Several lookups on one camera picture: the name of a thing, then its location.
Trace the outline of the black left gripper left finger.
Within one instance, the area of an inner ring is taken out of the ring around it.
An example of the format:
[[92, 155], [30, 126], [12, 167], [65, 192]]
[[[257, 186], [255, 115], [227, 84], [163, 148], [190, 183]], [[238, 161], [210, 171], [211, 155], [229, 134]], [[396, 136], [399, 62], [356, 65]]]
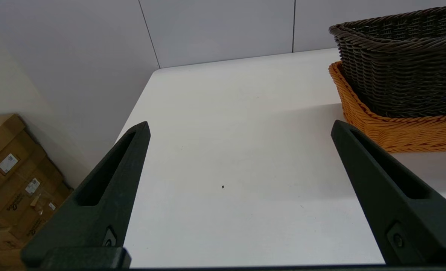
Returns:
[[102, 260], [123, 249], [151, 132], [128, 129], [21, 251], [22, 260]]

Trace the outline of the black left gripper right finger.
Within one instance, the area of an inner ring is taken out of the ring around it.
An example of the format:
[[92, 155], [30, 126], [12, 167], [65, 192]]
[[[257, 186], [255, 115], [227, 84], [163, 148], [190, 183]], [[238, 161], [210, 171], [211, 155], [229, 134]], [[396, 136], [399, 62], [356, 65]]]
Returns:
[[387, 265], [446, 265], [446, 199], [356, 127], [331, 138]]

